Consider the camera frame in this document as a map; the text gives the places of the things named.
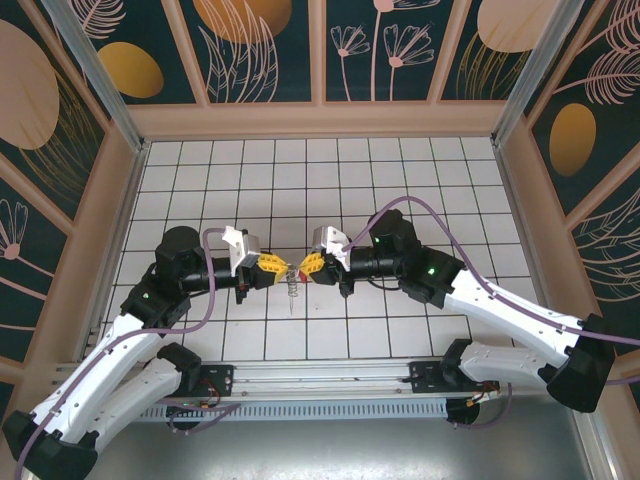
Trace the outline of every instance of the white grid tile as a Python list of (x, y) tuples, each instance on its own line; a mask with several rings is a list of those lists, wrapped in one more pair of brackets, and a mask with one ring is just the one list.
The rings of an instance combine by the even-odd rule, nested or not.
[(304, 163), (278, 164), (274, 170), (273, 188), (304, 188), (307, 185)]
[(347, 316), (349, 318), (387, 316), (382, 290), (367, 282), (356, 282), (354, 292), (354, 295), (347, 298)]
[(306, 356), (304, 320), (267, 322), (266, 360), (300, 360)]
[(337, 163), (308, 163), (307, 188), (338, 188)]
[(487, 137), (462, 138), (462, 146), (467, 160), (493, 160), (493, 147)]
[(243, 163), (273, 163), (274, 140), (245, 140)]
[(305, 140), (276, 140), (276, 163), (297, 163), (305, 159)]
[[(376, 197), (376, 207), (378, 208), (378, 210), (387, 205), (391, 200), (395, 200), (398, 197), (404, 197), (407, 194), (407, 189), (405, 187), (378, 188), (376, 186), (374, 191)], [(393, 208), (396, 210), (400, 210), (403, 215), (409, 215), (411, 213), (409, 202), (398, 203)]]
[(211, 163), (242, 163), (244, 142), (241, 140), (217, 140), (213, 142)]
[(310, 360), (349, 356), (346, 320), (309, 320), (307, 337)]
[(351, 358), (389, 357), (389, 328), (386, 318), (352, 318), (347, 323)]
[(368, 163), (341, 163), (340, 186), (345, 187), (369, 187), (371, 181), (371, 167)]
[(273, 191), (272, 215), (274, 217), (304, 217), (306, 205), (306, 190)]
[(184, 142), (180, 152), (180, 165), (208, 165), (213, 142)]
[(371, 188), (349, 188), (341, 192), (343, 215), (373, 215), (373, 190)]
[(464, 152), (460, 139), (432, 138), (433, 157), (436, 160), (464, 160)]
[(307, 162), (337, 162), (338, 144), (336, 139), (321, 138), (307, 140)]
[(436, 169), (442, 186), (471, 185), (467, 162), (436, 162)]
[(529, 267), (520, 245), (489, 245), (498, 277), (528, 277)]
[(173, 188), (173, 180), (176, 175), (176, 167), (147, 167), (144, 169), (144, 178), (140, 186), (141, 192), (170, 192)]
[(400, 142), (397, 138), (371, 138), (369, 139), (372, 162), (389, 162), (402, 160), (400, 154)]
[(238, 197), (238, 218), (271, 216), (271, 190), (241, 190)]
[(126, 249), (155, 250), (162, 240), (164, 226), (164, 220), (131, 222)]
[(207, 190), (235, 190), (240, 187), (240, 165), (211, 165)]
[(204, 190), (207, 186), (208, 165), (178, 167), (174, 190)]
[(480, 213), (511, 213), (504, 187), (475, 187)]
[(154, 142), (147, 165), (177, 165), (182, 142)]
[(171, 192), (139, 193), (134, 220), (164, 220), (169, 211)]
[[(354, 238), (376, 208), (407, 193), (442, 215), (485, 277), (497, 276), (498, 284), (535, 300), (487, 139), (167, 142), (152, 145), (149, 165), (106, 320), (115, 318), (131, 285), (154, 261), (162, 232), (172, 227), (246, 228), (263, 250), (299, 264), (315, 227), (332, 225)], [(396, 208), (413, 220), (424, 243), (452, 253), (426, 211), (407, 203)], [(220, 235), (210, 243), (214, 256), (228, 255)], [(371, 245), (369, 236), (362, 245)], [(346, 302), (337, 286), (300, 283), (298, 295), (292, 313), (284, 282), (249, 292), (242, 305), (232, 290), (218, 291), (206, 330), (184, 344), (208, 361), (388, 358), (442, 355), (453, 339), (469, 337), (466, 317), (366, 282)], [(207, 302), (206, 295), (193, 299), (189, 325), (202, 320)], [(475, 339), (510, 344), (508, 337), (472, 325)], [(182, 335), (174, 340), (182, 342)]]
[(409, 187), (439, 186), (434, 162), (404, 162), (404, 175)]
[[(188, 327), (196, 325), (195, 322), (187, 322)], [(183, 345), (200, 358), (209, 361), (222, 360), (222, 341), (224, 339), (224, 323), (209, 322), (200, 330), (184, 336)]]
[(474, 185), (502, 185), (500, 170), (494, 160), (469, 162), (469, 171)]
[(451, 342), (455, 339), (469, 338), (467, 317), (462, 315), (430, 316), (429, 331), (431, 333), (431, 343), (433, 344), (433, 354), (436, 356), (444, 355)]
[(177, 220), (181, 218), (202, 217), (203, 192), (173, 192), (171, 207), (167, 218)]
[(341, 162), (368, 162), (369, 142), (366, 138), (340, 138), (338, 155)]
[(389, 337), (394, 357), (431, 356), (429, 326), (424, 317), (390, 318)]
[(265, 321), (227, 322), (223, 360), (263, 360)]
[(400, 162), (376, 162), (371, 165), (373, 182), (378, 187), (404, 187), (404, 168)]
[(428, 138), (401, 138), (400, 147), (403, 160), (433, 160)]
[(240, 188), (272, 188), (273, 164), (243, 165)]
[(307, 190), (307, 215), (310, 217), (340, 215), (340, 190)]

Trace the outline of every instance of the metal object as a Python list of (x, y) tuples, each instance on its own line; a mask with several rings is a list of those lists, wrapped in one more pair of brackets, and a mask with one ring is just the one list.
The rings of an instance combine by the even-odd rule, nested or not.
[(289, 310), (293, 315), (293, 299), (298, 298), (298, 268), (287, 264), (287, 295), (289, 296)]
[(238, 267), (253, 267), (260, 258), (260, 239), (242, 230), (227, 227), (222, 240), (229, 244), (231, 276), (236, 276)]
[[(446, 403), (446, 398), (246, 402), (225, 417), (225, 421), (446, 418)], [(155, 405), (148, 408), (136, 421), (166, 422), (175, 411), (173, 407)], [(174, 421), (206, 421), (219, 415), (220, 412), (184, 411), (176, 415)]]
[(342, 249), (349, 244), (349, 237), (332, 226), (318, 227), (313, 231), (313, 250), (320, 252), (323, 249), (333, 255), (348, 272), (351, 270), (351, 252)]
[(584, 0), (558, 2), (547, 28), (522, 69), (493, 130), (496, 148), (500, 148), (506, 142), (520, 120), (527, 103), (531, 100), (533, 93), (560, 51), (571, 26), (578, 18), (583, 3)]
[(135, 151), (142, 148), (141, 135), (133, 118), (129, 115), (122, 96), (116, 90), (109, 74), (98, 57), (96, 49), (82, 30), (82, 26), (71, 7), (70, 2), (59, 0), (42, 0), (42, 5), (49, 13), (73, 57), (86, 73), (91, 86), (96, 91), (113, 121), (118, 125), (127, 143)]

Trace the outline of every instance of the black joint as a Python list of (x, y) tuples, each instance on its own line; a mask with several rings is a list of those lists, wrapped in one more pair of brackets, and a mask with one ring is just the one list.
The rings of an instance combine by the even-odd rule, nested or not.
[[(7, 417), (2, 431), (15, 460), (20, 457), (36, 428), (37, 425), (28, 413), (14, 411)], [(60, 435), (55, 433), (60, 432), (40, 433), (27, 455), (25, 468), (38, 478), (46, 480), (86, 478), (98, 459), (98, 453), (94, 449), (97, 433), (86, 434), (77, 444), (63, 442)]]
[(178, 343), (170, 343), (158, 351), (157, 357), (173, 363), (176, 370), (182, 373), (181, 389), (187, 392), (193, 390), (200, 378), (202, 359), (198, 355)]

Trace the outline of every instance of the purple cable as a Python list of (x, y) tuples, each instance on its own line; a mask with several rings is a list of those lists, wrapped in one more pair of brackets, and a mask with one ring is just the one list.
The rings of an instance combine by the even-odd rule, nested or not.
[(467, 430), (484, 430), (485, 428), (491, 428), (491, 427), (495, 427), (496, 425), (498, 425), (499, 423), (502, 423), (504, 421), (505, 418), (507, 418), (507, 415), (509, 415), (509, 412), (511, 411), (511, 403), (513, 402), (513, 389), (511, 388), (511, 384), (507, 383), (507, 405), (504, 407), (504, 410), (502, 410), (502, 412), (500, 412), (500, 415), (498, 415), (496, 418), (494, 418), (493, 420), (491, 420), (490, 422), (487, 423), (481, 423), (479, 425), (465, 425), (463, 423), (457, 423), (457, 422), (453, 422), (453, 427), (454, 428), (465, 428)]
[(26, 461), (27, 456), (29, 455), (29, 452), (31, 451), (31, 448), (33, 447), (33, 444), (35, 443), (38, 436), (44, 431), (46, 426), (53, 419), (52, 412), (57, 412), (58, 410), (60, 410), (60, 407), (64, 405), (64, 403), (66, 402), (67, 398), (69, 398), (71, 393), (78, 387), (78, 385), (80, 385), (80, 382), (82, 382), (82, 380), (84, 380), (84, 378), (100, 362), (100, 360), (102, 360), (102, 358), (105, 357), (106, 355), (105, 352), (113, 350), (122, 342), (130, 339), (131, 337), (135, 337), (136, 335), (148, 335), (148, 334), (154, 334), (154, 333), (166, 334), (166, 335), (186, 335), (188, 333), (193, 333), (196, 330), (199, 330), (200, 328), (204, 327), (207, 324), (207, 322), (209, 321), (209, 318), (211, 317), (211, 313), (213, 312), (213, 305), (216, 299), (216, 281), (213, 276), (214, 274), (213, 259), (211, 258), (211, 250), (209, 249), (209, 240), (208, 240), (208, 236), (211, 233), (224, 233), (224, 229), (208, 228), (204, 232), (202, 232), (202, 244), (204, 246), (204, 256), (205, 256), (205, 261), (207, 263), (207, 273), (209, 275), (209, 305), (207, 306), (207, 311), (204, 314), (204, 319), (201, 322), (198, 322), (193, 327), (184, 328), (181, 330), (172, 330), (170, 328), (147, 328), (143, 330), (136, 330), (134, 332), (126, 333), (121, 337), (117, 337), (113, 342), (107, 345), (104, 348), (104, 350), (99, 352), (93, 358), (93, 360), (91, 360), (87, 364), (87, 366), (80, 372), (80, 374), (74, 379), (74, 381), (71, 382), (71, 384), (69, 385), (69, 388), (67, 388), (64, 391), (64, 393), (60, 395), (60, 398), (55, 403), (55, 405), (51, 408), (51, 411), (47, 414), (47, 416), (44, 417), (42, 422), (40, 422), (40, 425), (36, 427), (33, 434), (29, 437), (29, 440), (27, 440), (27, 443), (22, 449), (22, 452), (20, 452), (20, 457), (18, 457), (18, 463), (16, 465), (14, 480), (21, 480), (22, 468), (24, 467), (24, 462)]
[(618, 378), (616, 380), (607, 380), (605, 385), (629, 385), (630, 383), (640, 382), (640, 375), (634, 375), (629, 378)]
[(607, 341), (607, 342), (616, 342), (616, 343), (624, 343), (624, 344), (627, 344), (627, 345), (634, 345), (636, 347), (640, 347), (640, 340), (637, 340), (635, 338), (619, 337), (617, 335), (605, 335), (605, 334), (602, 334), (602, 333), (595, 333), (595, 332), (586, 332), (584, 330), (579, 330), (577, 328), (567, 327), (566, 325), (563, 325), (561, 323), (557, 323), (557, 322), (554, 322), (553, 320), (549, 320), (548, 318), (545, 318), (542, 315), (538, 315), (535, 312), (530, 312), (526, 308), (518, 305), (517, 303), (512, 302), (508, 298), (504, 298), (498, 292), (494, 292), (493, 290), (491, 290), (491, 287), (489, 287), (489, 285), (485, 282), (484, 278), (482, 278), (482, 275), (480, 275), (478, 270), (476, 270), (476, 268), (473, 266), (473, 264), (471, 263), (471, 260), (469, 259), (469, 257), (465, 253), (465, 251), (462, 248), (462, 246), (458, 243), (458, 241), (455, 239), (453, 234), (449, 231), (449, 229), (447, 228), (446, 224), (438, 216), (438, 214), (435, 212), (435, 210), (433, 208), (431, 208), (423, 200), (420, 200), (419, 198), (413, 197), (411, 195), (405, 195), (403, 197), (398, 197), (395, 200), (390, 201), (382, 210), (380, 210), (371, 219), (371, 221), (369, 221), (367, 226), (364, 227), (364, 230), (362, 230), (362, 232), (360, 232), (358, 234), (358, 236), (351, 243), (349, 243), (346, 247), (344, 247), (342, 249), (342, 251), (348, 252), (349, 250), (351, 250), (357, 243), (359, 243), (364, 238), (364, 236), (367, 233), (369, 233), (369, 230), (371, 230), (371, 228), (373, 228), (373, 226), (378, 222), (378, 220), (380, 220), (380, 217), (382, 217), (382, 215), (384, 215), (387, 212), (387, 210), (389, 210), (394, 205), (396, 205), (396, 204), (398, 204), (400, 202), (404, 202), (404, 201), (415, 202), (418, 205), (424, 207), (431, 214), (431, 216), (435, 219), (435, 221), (438, 222), (438, 225), (444, 231), (444, 233), (447, 235), (447, 237), (449, 237), (449, 240), (451, 240), (451, 243), (453, 244), (453, 246), (456, 247), (456, 250), (458, 250), (458, 252), (460, 252), (460, 255), (462, 256), (462, 259), (467, 264), (467, 268), (469, 269), (469, 271), (471, 272), (473, 277), (477, 280), (477, 282), (480, 284), (480, 286), (489, 295), (491, 295), (492, 297), (498, 299), (498, 301), (500, 301), (500, 302), (504, 303), (505, 305), (513, 308), (517, 312), (520, 312), (520, 313), (522, 313), (524, 315), (527, 315), (528, 317), (533, 318), (534, 320), (538, 320), (539, 322), (542, 322), (545, 325), (553, 327), (553, 328), (555, 328), (557, 330), (573, 333), (574, 335), (582, 335), (583, 337), (595, 338), (596, 340), (603, 340), (603, 341)]
[(198, 433), (198, 432), (202, 432), (203, 430), (206, 430), (207, 428), (211, 428), (214, 425), (216, 425), (220, 420), (222, 420), (224, 417), (226, 417), (227, 415), (232, 414), (234, 411), (236, 411), (238, 408), (241, 407), (241, 405), (239, 403), (234, 403), (232, 405), (225, 405), (223, 407), (214, 407), (214, 408), (203, 408), (203, 407), (196, 407), (195, 405), (182, 405), (178, 402), (173, 402), (171, 400), (160, 400), (159, 402), (162, 405), (168, 405), (170, 407), (175, 407), (175, 408), (181, 408), (183, 410), (191, 410), (194, 412), (223, 412), (222, 415), (217, 416), (216, 418), (209, 420), (208, 422), (204, 422), (201, 423), (200, 425), (193, 427), (189, 430), (179, 430), (175, 427), (175, 425), (173, 424), (173, 419), (176, 417), (176, 415), (178, 415), (179, 412), (175, 412), (173, 415), (171, 415), (171, 418), (169, 418), (169, 427), (171, 427), (171, 430), (173, 430), (173, 433), (178, 433), (181, 432), (184, 436), (188, 436), (188, 435), (192, 435), (194, 433)]

